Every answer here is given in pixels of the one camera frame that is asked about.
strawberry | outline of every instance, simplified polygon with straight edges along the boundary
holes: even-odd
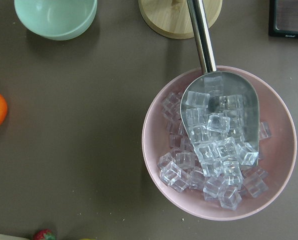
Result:
[[[55,240],[55,235],[49,229],[44,229],[33,235],[32,240]]]

stainless steel scoop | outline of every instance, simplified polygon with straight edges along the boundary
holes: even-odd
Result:
[[[244,98],[245,141],[249,142],[252,147],[258,151],[260,114],[257,93],[253,86],[242,76],[217,70],[203,2],[202,0],[187,0],[187,3],[203,75],[195,79],[184,91],[181,100],[181,118],[184,127],[188,133],[188,122],[185,112],[186,109],[190,107],[185,105],[184,101],[187,98],[188,91],[203,92],[205,78],[221,76],[224,83],[225,96],[239,94]],[[216,107],[217,106],[212,105],[211,102],[209,103],[209,108],[214,109]]]

round wooden board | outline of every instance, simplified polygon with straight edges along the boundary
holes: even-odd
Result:
[[[203,0],[209,27],[218,18],[222,0]],[[141,14],[157,33],[172,39],[194,37],[186,0],[139,0]]]

scoop handle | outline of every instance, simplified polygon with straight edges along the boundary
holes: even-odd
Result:
[[[202,0],[187,0],[203,74],[217,70]]]

gray table surface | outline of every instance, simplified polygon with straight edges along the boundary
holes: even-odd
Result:
[[[218,65],[249,71],[288,106],[298,135],[298,39],[268,36],[268,0],[223,1],[210,29]],[[81,36],[28,31],[0,0],[0,234],[59,240],[298,239],[298,156],[282,194],[245,219],[194,217],[170,203],[143,161],[141,131],[158,91],[197,68],[194,39],[168,39],[137,0],[100,0]]]

